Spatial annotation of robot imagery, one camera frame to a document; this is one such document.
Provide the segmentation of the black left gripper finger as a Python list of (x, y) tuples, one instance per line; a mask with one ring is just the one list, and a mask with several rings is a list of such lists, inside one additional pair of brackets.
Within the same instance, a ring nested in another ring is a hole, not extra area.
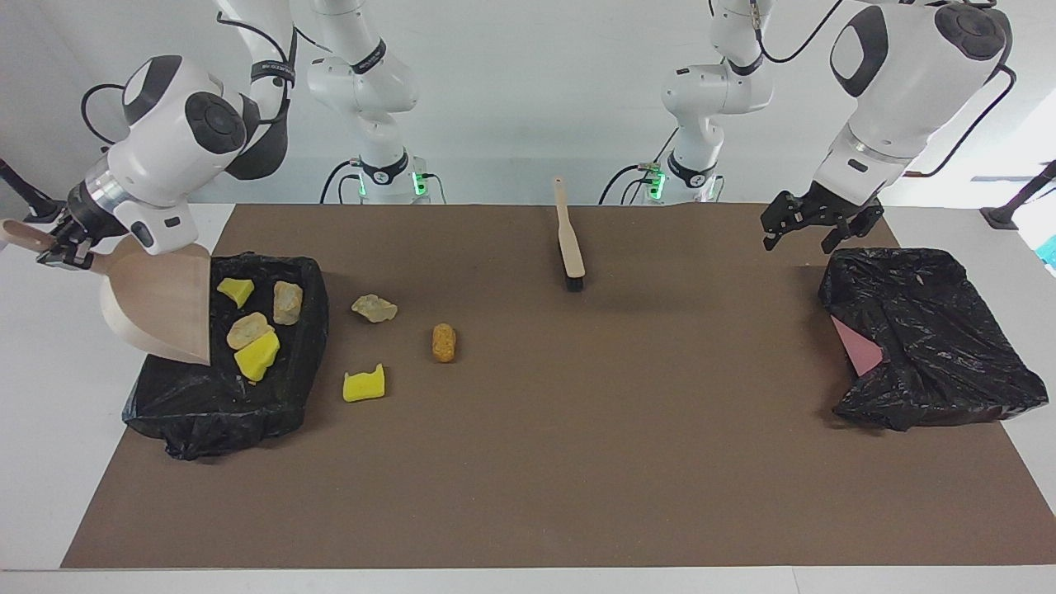
[(796, 209), (794, 206), (768, 206), (761, 214), (763, 228), (763, 248), (769, 252), (777, 247), (778, 242), (788, 233), (789, 226), (795, 226)]
[(854, 237), (859, 237), (857, 217), (838, 217), (833, 229), (822, 241), (821, 248), (825, 253), (833, 253), (842, 242)]

